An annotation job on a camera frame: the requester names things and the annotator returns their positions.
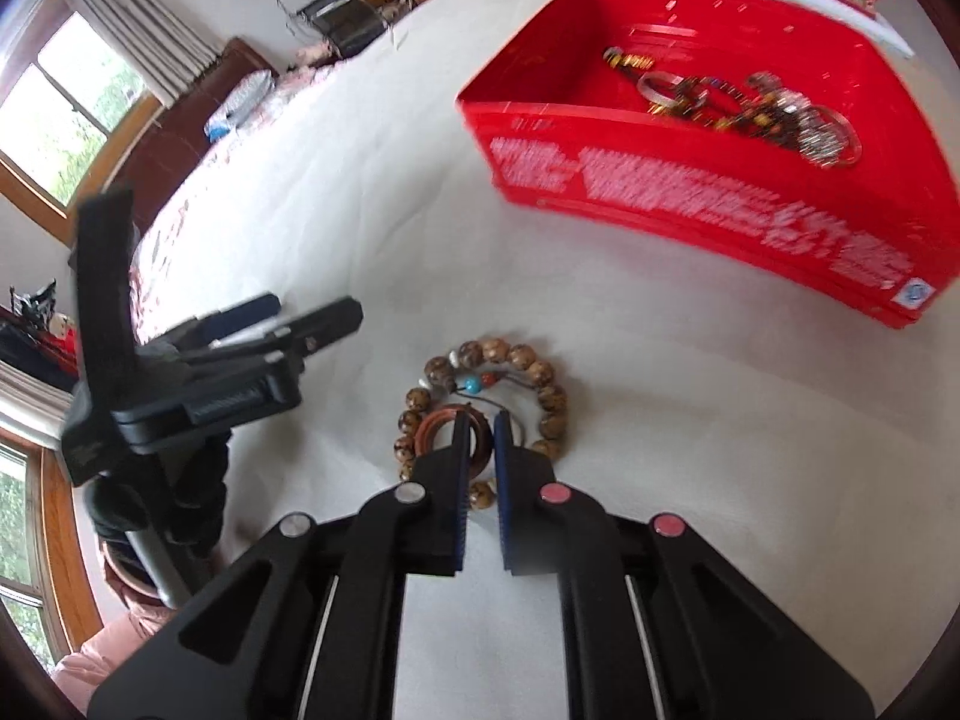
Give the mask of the black braided cord keychain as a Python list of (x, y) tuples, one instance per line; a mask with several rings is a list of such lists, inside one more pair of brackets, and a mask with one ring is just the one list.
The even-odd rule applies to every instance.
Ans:
[(702, 82), (690, 76), (658, 70), (656, 60), (647, 55), (630, 54), (612, 46), (602, 52), (602, 59), (612, 70), (631, 78), (638, 93), (648, 103), (664, 107), (696, 106), (704, 103), (708, 96)]

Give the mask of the silver bangle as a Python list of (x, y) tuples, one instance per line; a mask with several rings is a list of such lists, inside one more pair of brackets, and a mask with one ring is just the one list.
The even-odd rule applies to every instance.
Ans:
[(835, 167), (861, 160), (861, 140), (843, 114), (825, 106), (809, 106), (797, 114), (796, 121), (797, 151), (807, 161)]

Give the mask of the dark wooden headboard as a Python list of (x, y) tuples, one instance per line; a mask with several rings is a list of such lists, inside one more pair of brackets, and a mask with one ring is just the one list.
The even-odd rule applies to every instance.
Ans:
[(210, 140), (205, 124), (241, 80), (274, 66), (240, 37), (229, 39), (223, 52), (194, 84), (165, 107), (145, 128), (112, 179), (133, 192), (133, 224), (148, 231), (190, 172), (205, 158)]

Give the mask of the folded patterned cloth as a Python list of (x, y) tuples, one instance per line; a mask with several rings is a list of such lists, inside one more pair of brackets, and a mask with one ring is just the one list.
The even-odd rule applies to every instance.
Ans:
[(274, 91), (274, 87), (275, 75), (270, 70), (247, 73), (205, 122), (203, 132), (206, 139), (210, 143), (217, 143), (228, 133), (235, 132), (251, 117), (263, 99)]

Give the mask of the wooden framed window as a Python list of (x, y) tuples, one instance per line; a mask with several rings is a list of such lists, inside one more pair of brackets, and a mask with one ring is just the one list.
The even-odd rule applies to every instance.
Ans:
[(2, 11), (2, 195), (57, 241), (163, 105), (68, 0)]

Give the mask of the striped curtain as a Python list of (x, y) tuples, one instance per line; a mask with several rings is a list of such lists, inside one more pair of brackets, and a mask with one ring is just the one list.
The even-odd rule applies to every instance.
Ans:
[(67, 0), (121, 54), (164, 107), (215, 65), (220, 53), (161, 0)]

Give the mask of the black office chair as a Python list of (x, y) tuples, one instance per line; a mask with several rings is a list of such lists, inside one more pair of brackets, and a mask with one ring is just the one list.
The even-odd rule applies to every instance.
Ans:
[(387, 20), (366, 0), (313, 0), (298, 11), (332, 44), (340, 59), (350, 59), (387, 31)]

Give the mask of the red tin box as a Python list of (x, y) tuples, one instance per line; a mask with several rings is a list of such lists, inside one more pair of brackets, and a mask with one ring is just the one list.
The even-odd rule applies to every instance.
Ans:
[[(843, 114), (852, 166), (648, 103), (602, 52), (690, 76), (721, 115), (769, 71)], [(775, 0), (550, 0), (459, 93), (494, 185), (519, 205), (621, 224), (759, 266), (890, 327), (958, 277), (942, 143), (854, 29)]]

